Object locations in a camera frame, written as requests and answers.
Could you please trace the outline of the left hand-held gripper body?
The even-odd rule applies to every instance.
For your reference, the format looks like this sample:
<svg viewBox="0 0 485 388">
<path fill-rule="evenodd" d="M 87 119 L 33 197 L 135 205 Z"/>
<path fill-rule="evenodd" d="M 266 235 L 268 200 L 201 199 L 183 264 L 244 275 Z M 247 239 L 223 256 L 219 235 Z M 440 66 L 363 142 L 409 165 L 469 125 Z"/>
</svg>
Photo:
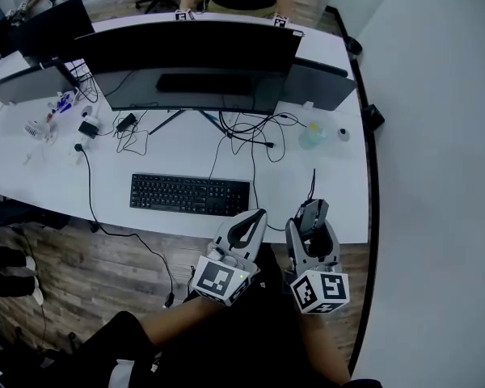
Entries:
<svg viewBox="0 0 485 388">
<path fill-rule="evenodd" d="M 244 259 L 238 251 L 223 251 L 214 239 L 206 255 L 199 258 L 192 288 L 203 297 L 232 306 L 259 272 L 255 259 Z"/>
</svg>

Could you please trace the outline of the grey mouse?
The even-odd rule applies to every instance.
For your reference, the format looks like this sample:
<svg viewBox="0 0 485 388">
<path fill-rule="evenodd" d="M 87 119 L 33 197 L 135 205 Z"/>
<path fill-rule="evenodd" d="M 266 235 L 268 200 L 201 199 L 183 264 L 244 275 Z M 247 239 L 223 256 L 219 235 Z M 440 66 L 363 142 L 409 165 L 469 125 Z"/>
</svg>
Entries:
<svg viewBox="0 0 485 388">
<path fill-rule="evenodd" d="M 300 235 L 314 234 L 325 224 L 329 204 L 323 199 L 309 199 L 299 208 L 295 224 Z"/>
</svg>

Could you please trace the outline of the black keyboard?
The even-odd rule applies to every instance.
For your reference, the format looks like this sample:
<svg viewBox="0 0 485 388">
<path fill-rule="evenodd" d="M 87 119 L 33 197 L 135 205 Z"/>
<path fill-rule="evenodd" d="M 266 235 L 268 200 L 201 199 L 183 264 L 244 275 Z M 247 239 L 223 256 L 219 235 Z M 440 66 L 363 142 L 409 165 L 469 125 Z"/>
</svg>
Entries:
<svg viewBox="0 0 485 388">
<path fill-rule="evenodd" d="M 131 178 L 129 206 L 233 217 L 248 210 L 249 195 L 247 181 L 135 173 Z"/>
</svg>

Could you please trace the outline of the person's right forearm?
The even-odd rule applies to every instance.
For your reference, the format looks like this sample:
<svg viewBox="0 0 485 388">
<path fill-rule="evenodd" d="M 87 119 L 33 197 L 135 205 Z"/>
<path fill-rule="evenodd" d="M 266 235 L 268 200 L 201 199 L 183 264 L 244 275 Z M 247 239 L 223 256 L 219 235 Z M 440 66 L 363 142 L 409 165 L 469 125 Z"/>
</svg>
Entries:
<svg viewBox="0 0 485 388">
<path fill-rule="evenodd" d="M 347 363 L 341 355 L 324 319 L 319 315 L 298 314 L 306 355 L 314 371 L 342 386 L 350 382 Z"/>
</svg>

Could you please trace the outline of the person's black clothing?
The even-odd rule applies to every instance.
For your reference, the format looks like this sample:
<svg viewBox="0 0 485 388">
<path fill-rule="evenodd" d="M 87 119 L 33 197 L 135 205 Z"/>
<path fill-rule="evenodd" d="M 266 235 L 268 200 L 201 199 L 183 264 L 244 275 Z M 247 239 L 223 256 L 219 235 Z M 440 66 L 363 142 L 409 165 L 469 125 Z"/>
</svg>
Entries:
<svg viewBox="0 0 485 388">
<path fill-rule="evenodd" d="M 122 311 L 70 357 L 57 388 L 382 388 L 374 379 L 337 386 L 312 368 L 292 296 L 269 245 L 256 281 L 230 307 L 155 347 Z"/>
</svg>

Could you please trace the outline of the black monitor stand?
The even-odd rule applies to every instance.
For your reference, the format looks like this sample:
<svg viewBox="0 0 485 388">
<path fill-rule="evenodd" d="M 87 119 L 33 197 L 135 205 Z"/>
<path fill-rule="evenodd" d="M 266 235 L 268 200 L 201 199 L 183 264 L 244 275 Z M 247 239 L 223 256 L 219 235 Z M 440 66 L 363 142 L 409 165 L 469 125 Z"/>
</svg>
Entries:
<svg viewBox="0 0 485 388">
<path fill-rule="evenodd" d="M 210 124 L 212 124 L 216 129 L 218 129 L 224 136 L 231 137 L 227 130 L 224 129 L 220 124 L 218 124 L 209 114 L 207 114 L 204 110 L 201 109 L 190 109 L 190 108 L 181 108 L 174 114 L 172 114 L 169 118 L 164 120 L 160 125 L 155 127 L 153 130 L 149 132 L 149 136 L 156 133 L 159 129 L 163 128 L 165 125 L 170 124 L 174 119 L 178 118 L 179 116 L 183 115 L 185 112 L 197 112 L 201 114 Z"/>
</svg>

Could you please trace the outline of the black floor box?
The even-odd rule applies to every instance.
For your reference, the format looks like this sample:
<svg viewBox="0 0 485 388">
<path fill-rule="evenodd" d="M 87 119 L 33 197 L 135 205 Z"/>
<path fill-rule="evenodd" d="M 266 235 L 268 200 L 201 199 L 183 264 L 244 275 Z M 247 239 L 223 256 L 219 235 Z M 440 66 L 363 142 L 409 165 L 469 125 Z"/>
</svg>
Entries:
<svg viewBox="0 0 485 388">
<path fill-rule="evenodd" d="M 379 112 L 375 104 L 363 107 L 361 109 L 361 118 L 363 125 L 371 133 L 375 132 L 385 123 L 384 116 Z"/>
<path fill-rule="evenodd" d="M 349 56 L 359 57 L 362 53 L 362 45 L 353 37 L 344 37 L 345 48 Z"/>
</svg>

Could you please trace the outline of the black power adapter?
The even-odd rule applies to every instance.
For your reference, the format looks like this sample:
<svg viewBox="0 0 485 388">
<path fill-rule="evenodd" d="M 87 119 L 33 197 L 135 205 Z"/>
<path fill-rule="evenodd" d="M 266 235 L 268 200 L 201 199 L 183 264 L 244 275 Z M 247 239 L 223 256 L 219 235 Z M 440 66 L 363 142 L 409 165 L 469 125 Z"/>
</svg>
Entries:
<svg viewBox="0 0 485 388">
<path fill-rule="evenodd" d="M 137 118 L 134 114 L 129 113 L 126 117 L 123 118 L 116 126 L 116 131 L 118 133 L 122 133 L 126 131 L 128 128 L 134 126 L 137 123 Z"/>
</svg>

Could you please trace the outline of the grey desk partition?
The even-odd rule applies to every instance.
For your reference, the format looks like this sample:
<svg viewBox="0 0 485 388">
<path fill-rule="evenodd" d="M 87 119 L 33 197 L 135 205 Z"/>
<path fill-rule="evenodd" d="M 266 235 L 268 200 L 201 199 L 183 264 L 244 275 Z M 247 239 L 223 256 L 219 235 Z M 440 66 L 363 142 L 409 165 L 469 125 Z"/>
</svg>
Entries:
<svg viewBox="0 0 485 388">
<path fill-rule="evenodd" d="M 0 102 L 18 104 L 75 92 L 78 80 L 61 61 L 48 61 L 0 79 Z"/>
<path fill-rule="evenodd" d="M 348 72 L 316 61 L 296 57 L 285 80 L 279 100 L 334 111 L 356 89 Z"/>
</svg>

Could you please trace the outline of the white power strip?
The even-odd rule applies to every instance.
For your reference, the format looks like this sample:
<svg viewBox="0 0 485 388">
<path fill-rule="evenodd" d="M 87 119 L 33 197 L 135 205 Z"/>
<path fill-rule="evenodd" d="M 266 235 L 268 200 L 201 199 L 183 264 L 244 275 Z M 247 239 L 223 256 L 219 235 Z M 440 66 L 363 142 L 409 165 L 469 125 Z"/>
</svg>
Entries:
<svg viewBox="0 0 485 388">
<path fill-rule="evenodd" d="M 84 120 L 88 121 L 92 124 L 95 124 L 99 129 L 99 120 L 95 116 L 91 115 L 91 116 L 83 117 L 82 122 Z M 70 160 L 75 164 L 79 164 L 80 161 L 82 160 L 82 158 L 84 157 L 83 151 L 89 146 L 91 141 L 94 140 L 94 139 L 87 137 L 86 135 L 80 133 L 77 130 L 75 137 L 74 137 L 74 140 L 71 142 L 71 145 L 70 145 L 71 146 Z"/>
</svg>

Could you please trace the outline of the black charger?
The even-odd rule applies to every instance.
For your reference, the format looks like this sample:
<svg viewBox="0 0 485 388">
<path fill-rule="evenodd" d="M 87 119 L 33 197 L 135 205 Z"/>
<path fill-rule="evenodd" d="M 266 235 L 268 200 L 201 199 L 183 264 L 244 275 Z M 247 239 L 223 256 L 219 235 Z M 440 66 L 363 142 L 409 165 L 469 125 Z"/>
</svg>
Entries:
<svg viewBox="0 0 485 388">
<path fill-rule="evenodd" d="M 85 120 L 80 124 L 78 131 L 91 139 L 94 139 L 99 133 L 99 129 L 95 124 Z"/>
</svg>

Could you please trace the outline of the curved black monitor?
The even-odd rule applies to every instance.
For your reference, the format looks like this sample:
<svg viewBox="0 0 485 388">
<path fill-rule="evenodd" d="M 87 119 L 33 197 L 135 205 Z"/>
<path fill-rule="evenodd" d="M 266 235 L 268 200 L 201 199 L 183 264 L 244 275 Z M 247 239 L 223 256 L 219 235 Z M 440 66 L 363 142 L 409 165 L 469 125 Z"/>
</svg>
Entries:
<svg viewBox="0 0 485 388">
<path fill-rule="evenodd" d="M 300 31 L 232 21 L 145 23 L 76 39 L 114 110 L 276 109 Z"/>
</svg>

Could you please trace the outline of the blue and white packet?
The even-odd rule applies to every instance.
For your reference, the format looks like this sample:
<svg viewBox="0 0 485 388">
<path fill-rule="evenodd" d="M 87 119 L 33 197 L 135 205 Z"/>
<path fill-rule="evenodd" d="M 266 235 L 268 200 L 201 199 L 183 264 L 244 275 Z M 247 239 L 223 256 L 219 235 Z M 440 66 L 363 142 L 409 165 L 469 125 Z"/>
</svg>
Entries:
<svg viewBox="0 0 485 388">
<path fill-rule="evenodd" d="M 76 99 L 76 94 L 74 91 L 68 91 L 61 95 L 60 99 L 57 101 L 56 112 L 63 113 L 71 109 L 74 105 Z"/>
</svg>

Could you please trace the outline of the black chair under desk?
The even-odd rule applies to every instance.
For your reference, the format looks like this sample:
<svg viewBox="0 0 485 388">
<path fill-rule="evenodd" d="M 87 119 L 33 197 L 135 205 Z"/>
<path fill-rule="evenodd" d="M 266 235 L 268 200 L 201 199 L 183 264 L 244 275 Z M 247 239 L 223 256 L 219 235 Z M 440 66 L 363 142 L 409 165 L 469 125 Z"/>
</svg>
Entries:
<svg viewBox="0 0 485 388">
<path fill-rule="evenodd" d="M 55 230 L 61 230 L 69 221 L 69 215 L 42 209 L 6 197 L 0 199 L 0 227 L 37 223 Z"/>
</svg>

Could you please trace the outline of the small white fan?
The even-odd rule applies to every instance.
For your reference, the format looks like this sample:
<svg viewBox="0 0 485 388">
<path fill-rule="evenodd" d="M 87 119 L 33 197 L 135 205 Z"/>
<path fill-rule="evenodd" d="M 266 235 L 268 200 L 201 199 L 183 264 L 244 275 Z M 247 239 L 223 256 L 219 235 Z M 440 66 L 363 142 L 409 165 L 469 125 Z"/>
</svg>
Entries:
<svg viewBox="0 0 485 388">
<path fill-rule="evenodd" d="M 40 141 L 46 135 L 47 126 L 44 122 L 37 122 L 35 120 L 28 120 L 23 126 L 23 131 L 33 139 Z"/>
</svg>

